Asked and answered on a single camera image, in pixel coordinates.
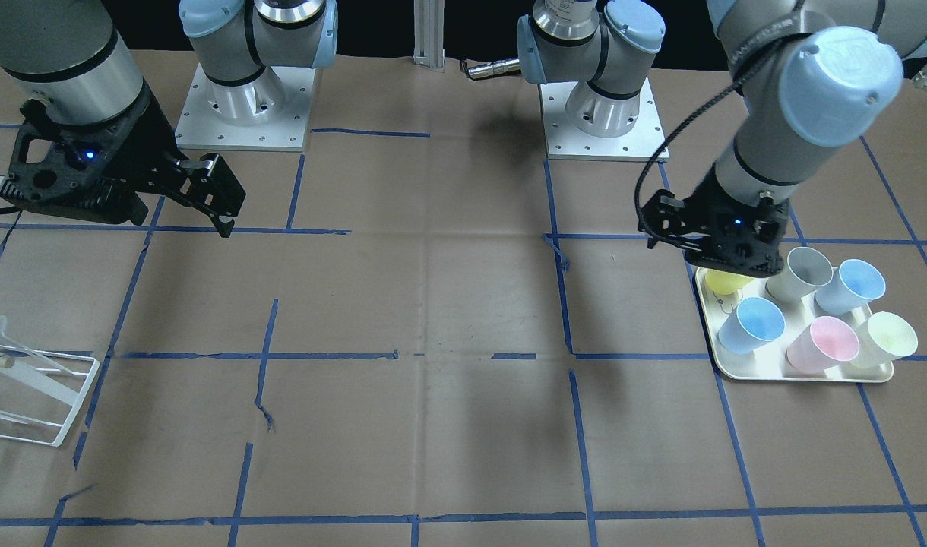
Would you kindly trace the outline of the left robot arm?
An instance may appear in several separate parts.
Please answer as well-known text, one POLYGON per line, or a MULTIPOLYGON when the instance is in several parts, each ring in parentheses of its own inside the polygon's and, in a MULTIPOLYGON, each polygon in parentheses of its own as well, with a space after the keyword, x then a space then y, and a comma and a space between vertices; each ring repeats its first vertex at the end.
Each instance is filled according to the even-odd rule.
MULTIPOLYGON (((897 97, 906 59, 927 58, 927 1, 710 1, 732 83, 680 124, 731 93, 748 118, 702 182, 679 200, 641 201, 638 231, 689 264, 755 278, 783 269, 790 198, 897 97)), ((517 53, 532 84, 572 82, 576 128, 616 138, 633 125, 667 24, 643 1, 536 1, 517 22, 517 53)))

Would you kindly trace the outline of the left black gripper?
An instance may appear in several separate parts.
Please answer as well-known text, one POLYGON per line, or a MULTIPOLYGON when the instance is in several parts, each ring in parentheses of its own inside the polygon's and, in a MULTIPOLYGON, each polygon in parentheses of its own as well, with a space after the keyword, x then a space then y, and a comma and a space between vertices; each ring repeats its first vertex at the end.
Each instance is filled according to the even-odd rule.
POLYGON ((711 169, 685 200, 660 189, 637 208, 638 229, 647 247, 658 242, 679 247, 685 260, 704 269, 738 276, 776 276, 784 267, 779 245, 789 222, 790 202, 730 197, 711 169))

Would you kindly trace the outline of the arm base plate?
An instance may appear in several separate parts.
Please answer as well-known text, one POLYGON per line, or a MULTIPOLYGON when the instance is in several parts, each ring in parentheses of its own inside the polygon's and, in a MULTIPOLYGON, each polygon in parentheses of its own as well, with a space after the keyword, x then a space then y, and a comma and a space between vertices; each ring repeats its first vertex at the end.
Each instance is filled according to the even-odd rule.
POLYGON ((647 162, 665 141, 649 81, 626 100, 599 96, 588 83, 539 85, 550 160, 647 162))
POLYGON ((301 153, 318 70, 268 67, 254 82, 220 86, 198 66, 176 125, 183 150, 301 153))

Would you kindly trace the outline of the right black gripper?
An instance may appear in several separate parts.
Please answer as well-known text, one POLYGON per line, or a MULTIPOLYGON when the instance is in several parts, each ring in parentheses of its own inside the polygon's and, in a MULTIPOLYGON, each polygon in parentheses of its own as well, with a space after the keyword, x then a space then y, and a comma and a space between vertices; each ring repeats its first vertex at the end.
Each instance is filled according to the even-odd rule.
POLYGON ((0 198, 22 210, 95 223, 143 223, 138 193, 161 194, 210 219, 229 238, 245 189, 219 153, 186 160, 157 100, 138 97, 92 125, 60 125, 43 101, 21 107, 23 124, 0 198))

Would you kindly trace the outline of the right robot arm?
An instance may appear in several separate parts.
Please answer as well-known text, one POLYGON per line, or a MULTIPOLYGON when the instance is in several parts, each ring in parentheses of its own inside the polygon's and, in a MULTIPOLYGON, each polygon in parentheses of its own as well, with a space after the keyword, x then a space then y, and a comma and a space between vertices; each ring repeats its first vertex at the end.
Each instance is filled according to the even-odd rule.
POLYGON ((25 93, 0 214, 140 225, 158 194, 227 238, 245 189, 221 150, 303 145, 309 83, 332 65, 335 1, 182 1, 198 58, 174 128, 99 1, 0 1, 0 66, 25 93))

